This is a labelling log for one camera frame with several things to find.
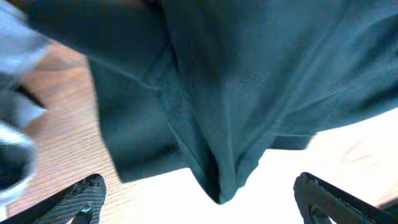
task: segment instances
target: sleeve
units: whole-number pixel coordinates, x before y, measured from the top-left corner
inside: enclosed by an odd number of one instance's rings
[[[172,53],[162,13],[153,7],[94,0],[35,0],[30,26],[90,59],[154,86]]]

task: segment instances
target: dark green shirt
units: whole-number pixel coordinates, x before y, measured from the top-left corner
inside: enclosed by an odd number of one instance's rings
[[[397,1],[159,2],[31,4],[33,28],[89,57],[122,181],[189,167],[224,203],[264,150],[398,105]]]

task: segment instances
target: wooden surface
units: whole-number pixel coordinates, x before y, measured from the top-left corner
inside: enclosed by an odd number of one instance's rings
[[[219,206],[188,169],[121,184],[100,138],[85,58],[56,44],[27,87],[49,111],[29,127],[40,155],[29,189],[8,206],[23,211],[80,179],[99,173],[107,186],[100,223],[302,223],[295,178],[311,172],[364,201],[398,197],[398,111],[319,133],[305,151],[267,150],[246,186]]]

